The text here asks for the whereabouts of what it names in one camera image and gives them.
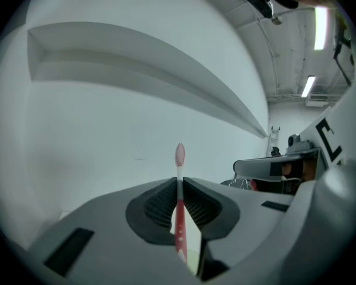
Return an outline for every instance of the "ceiling light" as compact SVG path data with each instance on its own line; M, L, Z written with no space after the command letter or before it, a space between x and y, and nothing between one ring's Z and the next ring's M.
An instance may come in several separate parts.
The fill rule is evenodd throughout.
M315 81L315 76L309 76L307 79L307 83L306 86L304 87L303 93L302 93L302 97L307 97L307 95L309 94L311 87L313 86Z
M327 35L327 8L316 7L316 34L314 50L322 50L325 47Z

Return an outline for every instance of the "black rubber pad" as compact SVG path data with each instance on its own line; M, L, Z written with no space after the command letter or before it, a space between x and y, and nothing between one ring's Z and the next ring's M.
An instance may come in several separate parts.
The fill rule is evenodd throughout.
M77 228L45 261L45 266L62 277L66 276L93 234L93 231Z
M263 204L261 204L261 206L268 207L278 211L283 211L283 212L286 212L289 209L288 205L279 204L277 202L270 202L270 201L264 202Z

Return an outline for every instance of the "ceiling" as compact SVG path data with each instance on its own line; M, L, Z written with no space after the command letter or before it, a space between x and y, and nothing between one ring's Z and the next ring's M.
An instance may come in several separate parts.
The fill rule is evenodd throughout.
M335 104L348 86L332 59L335 11L328 11L328 33L323 50L314 50L315 11L301 5L288 10L272 1L274 14L284 22L276 26L265 19L246 0L207 0L234 26L248 48L263 82L268 103L304 101L302 91L309 75L316 80L311 99L325 99ZM354 68L345 46L339 63L353 81Z

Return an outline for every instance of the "black label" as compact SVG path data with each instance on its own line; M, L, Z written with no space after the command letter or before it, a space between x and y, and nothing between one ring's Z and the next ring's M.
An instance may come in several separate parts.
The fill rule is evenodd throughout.
M286 212L289 209L288 205L280 204L278 202L266 201L261 206L268 207L270 209Z
M93 234L93 231L77 228L45 261L45 266L65 277Z
M327 120L325 118L322 119L322 121L319 122L315 127L316 127L316 129L317 129L317 131L318 131L323 143L325 144L325 147L327 149L327 152L328 152L328 155L329 155L329 157L331 159L331 162L333 162L339 156L339 154L342 153L342 147L338 146L338 148L336 148L336 150L334 152L332 152L332 149L330 147L330 144L328 143L326 135L323 132L323 128L326 128L327 132L331 131L333 133L333 131L331 130L331 128L328 125Z

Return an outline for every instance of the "toothbrush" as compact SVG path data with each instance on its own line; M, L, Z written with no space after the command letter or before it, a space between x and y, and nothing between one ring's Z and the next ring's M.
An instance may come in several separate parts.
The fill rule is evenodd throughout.
M176 252L182 261L187 263L187 241L185 226L185 205L183 204L183 180L182 169L185 162L185 148L179 143L176 148L176 166L177 166L177 208L176 208Z

